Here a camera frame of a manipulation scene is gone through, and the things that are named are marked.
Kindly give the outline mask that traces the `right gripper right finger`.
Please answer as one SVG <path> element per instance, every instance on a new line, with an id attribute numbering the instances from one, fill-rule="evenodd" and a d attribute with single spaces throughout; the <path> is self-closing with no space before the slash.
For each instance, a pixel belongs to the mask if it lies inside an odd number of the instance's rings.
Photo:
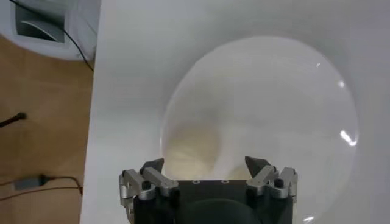
<path id="1" fill-rule="evenodd" d="M 292 198 L 297 202 L 298 173 L 294 168 L 285 167 L 279 172 L 267 160 L 251 156 L 245 156 L 245 163 L 252 177 L 246 180 L 246 187 L 254 196 L 262 196 L 268 191 L 272 198 Z"/>

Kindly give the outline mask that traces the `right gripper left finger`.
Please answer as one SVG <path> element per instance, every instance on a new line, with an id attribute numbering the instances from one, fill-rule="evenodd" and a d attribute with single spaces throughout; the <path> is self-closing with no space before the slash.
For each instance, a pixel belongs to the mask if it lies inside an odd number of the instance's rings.
<path id="1" fill-rule="evenodd" d="M 162 196 L 170 200 L 179 198 L 179 182 L 169 179 L 161 172 L 164 159 L 146 161 L 137 172 L 134 169 L 123 170 L 119 175 L 120 204 L 128 213 L 133 212 L 133 200 L 149 201 Z"/>

